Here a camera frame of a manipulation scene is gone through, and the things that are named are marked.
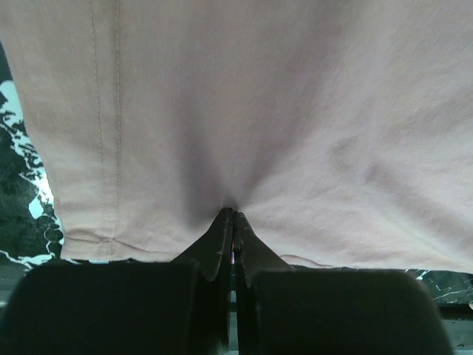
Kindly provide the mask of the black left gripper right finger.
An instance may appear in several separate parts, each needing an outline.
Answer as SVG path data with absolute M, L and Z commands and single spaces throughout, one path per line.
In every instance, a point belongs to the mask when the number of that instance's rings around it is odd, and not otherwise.
M 400 271 L 294 268 L 234 214 L 241 354 L 450 354 L 426 290 Z

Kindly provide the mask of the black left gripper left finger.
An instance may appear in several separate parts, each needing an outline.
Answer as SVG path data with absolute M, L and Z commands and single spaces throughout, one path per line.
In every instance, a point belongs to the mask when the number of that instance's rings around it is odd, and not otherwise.
M 223 354 L 231 209 L 169 262 L 52 264 L 29 271 L 1 319 L 3 354 Z

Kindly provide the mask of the pink printed t-shirt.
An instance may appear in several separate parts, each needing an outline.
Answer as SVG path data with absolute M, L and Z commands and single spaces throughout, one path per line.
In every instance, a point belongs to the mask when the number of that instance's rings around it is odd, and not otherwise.
M 65 259 L 224 207 L 288 263 L 472 271 L 470 1 L 3 1 Z

